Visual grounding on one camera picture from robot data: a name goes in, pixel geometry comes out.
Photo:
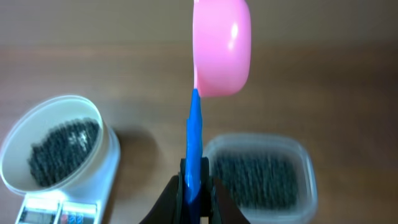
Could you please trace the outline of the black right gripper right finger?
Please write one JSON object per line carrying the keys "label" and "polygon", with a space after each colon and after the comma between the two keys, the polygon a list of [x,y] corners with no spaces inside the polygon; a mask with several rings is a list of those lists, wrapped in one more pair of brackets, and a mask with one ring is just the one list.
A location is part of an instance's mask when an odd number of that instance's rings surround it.
{"label": "black right gripper right finger", "polygon": [[249,224],[222,181],[210,175],[210,162],[201,159],[200,215],[212,224]]}

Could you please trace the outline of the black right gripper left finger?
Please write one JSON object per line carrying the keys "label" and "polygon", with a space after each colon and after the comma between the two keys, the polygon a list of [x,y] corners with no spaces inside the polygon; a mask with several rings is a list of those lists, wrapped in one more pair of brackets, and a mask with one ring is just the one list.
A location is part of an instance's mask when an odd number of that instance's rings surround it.
{"label": "black right gripper left finger", "polygon": [[179,224],[182,219],[185,159],[180,160],[180,171],[173,175],[149,213],[140,224]]}

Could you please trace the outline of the pink scoop blue handle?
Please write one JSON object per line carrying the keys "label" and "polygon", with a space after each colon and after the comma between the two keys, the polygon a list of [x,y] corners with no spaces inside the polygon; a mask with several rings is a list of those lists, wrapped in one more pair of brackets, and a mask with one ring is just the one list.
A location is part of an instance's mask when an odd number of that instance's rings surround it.
{"label": "pink scoop blue handle", "polygon": [[193,90],[183,179],[183,217],[189,223],[200,222],[201,99],[230,96],[243,88],[251,64],[251,34],[251,14],[245,0],[194,0]]}

